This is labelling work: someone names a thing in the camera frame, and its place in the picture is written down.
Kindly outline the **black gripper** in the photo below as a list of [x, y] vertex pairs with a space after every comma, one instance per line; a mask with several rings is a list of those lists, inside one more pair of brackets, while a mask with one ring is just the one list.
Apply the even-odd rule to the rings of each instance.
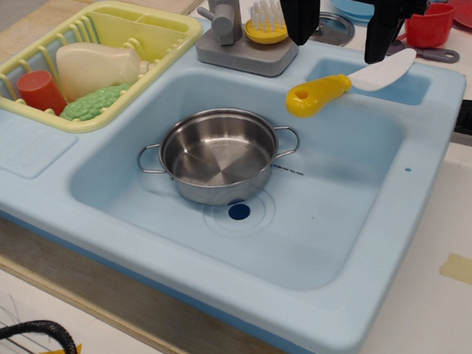
[[[413, 14], [422, 14], [430, 0], [353, 0], [374, 6], [367, 24], [365, 62], [382, 61], [395, 41], [403, 22]], [[289, 38], [304, 45], [318, 27], [320, 0], [280, 0]]]

